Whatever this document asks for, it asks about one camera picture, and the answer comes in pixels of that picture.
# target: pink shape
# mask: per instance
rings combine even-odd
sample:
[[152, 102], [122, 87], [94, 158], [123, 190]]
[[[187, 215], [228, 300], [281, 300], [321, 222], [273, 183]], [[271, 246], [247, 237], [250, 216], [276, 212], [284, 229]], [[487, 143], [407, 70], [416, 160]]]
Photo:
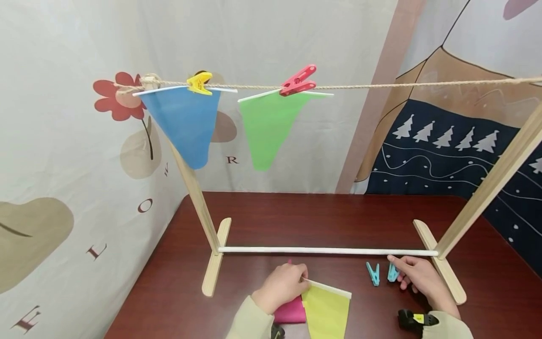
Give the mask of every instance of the pink shape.
[[538, 0], [508, 0], [502, 17], [505, 20], [514, 19], [524, 10], [534, 5]]
[[275, 311], [275, 323], [277, 324], [300, 324], [307, 321], [305, 308], [301, 301], [301, 296], [289, 303], [280, 306]]

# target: backdrop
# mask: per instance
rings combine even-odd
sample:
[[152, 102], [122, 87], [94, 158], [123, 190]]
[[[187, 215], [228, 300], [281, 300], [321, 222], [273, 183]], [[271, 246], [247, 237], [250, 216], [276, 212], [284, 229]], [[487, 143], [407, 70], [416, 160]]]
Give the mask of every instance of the backdrop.
[[[396, 82], [539, 75], [541, 15], [536, 0], [428, 2]], [[528, 84], [395, 89], [352, 191], [469, 199], [541, 98]], [[539, 146], [483, 214], [539, 275], [541, 208]]]
[[[3, 1], [0, 337], [103, 336], [186, 195], [164, 134], [113, 82], [206, 70], [280, 85], [309, 63], [322, 85], [390, 82], [422, 4]], [[237, 103], [258, 92], [221, 96], [202, 188], [348, 192], [389, 91], [312, 100], [267, 171], [252, 167]]]

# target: white dowel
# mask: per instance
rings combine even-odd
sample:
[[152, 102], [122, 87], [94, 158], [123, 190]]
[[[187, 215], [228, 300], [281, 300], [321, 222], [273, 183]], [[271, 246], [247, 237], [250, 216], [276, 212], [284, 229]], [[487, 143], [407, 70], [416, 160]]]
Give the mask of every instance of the white dowel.
[[378, 248], [333, 248], [333, 247], [246, 247], [224, 246], [222, 253], [321, 253], [321, 254], [365, 254], [365, 255], [411, 255], [414, 257], [436, 257], [437, 251], [429, 250], [383, 250]]

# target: dark blue panel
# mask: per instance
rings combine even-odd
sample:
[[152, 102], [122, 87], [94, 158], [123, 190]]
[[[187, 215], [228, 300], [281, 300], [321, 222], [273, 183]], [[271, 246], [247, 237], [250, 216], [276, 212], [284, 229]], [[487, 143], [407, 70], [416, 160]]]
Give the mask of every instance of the dark blue panel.
[[[418, 131], [432, 121], [428, 141], [421, 138], [416, 142]], [[451, 126], [453, 133], [448, 138], [444, 135]], [[460, 151], [456, 146], [472, 127], [470, 147]], [[367, 193], [455, 195], [469, 199], [518, 130], [408, 100], [375, 160]], [[496, 135], [494, 146], [492, 138], [487, 138], [491, 134]], [[439, 138], [441, 147], [437, 148], [434, 142]], [[480, 149], [476, 146], [481, 140], [485, 146]], [[540, 158], [539, 145], [483, 215], [542, 276], [542, 168], [537, 172], [530, 166]]]

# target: blue pennant flag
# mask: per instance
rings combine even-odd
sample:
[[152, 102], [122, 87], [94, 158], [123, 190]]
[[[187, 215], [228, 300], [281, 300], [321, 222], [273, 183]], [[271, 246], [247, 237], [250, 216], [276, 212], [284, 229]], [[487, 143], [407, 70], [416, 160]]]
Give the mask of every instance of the blue pennant flag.
[[221, 91], [211, 92], [212, 95], [202, 95], [187, 87], [170, 87], [137, 93], [158, 126], [193, 169], [204, 167], [209, 158]]

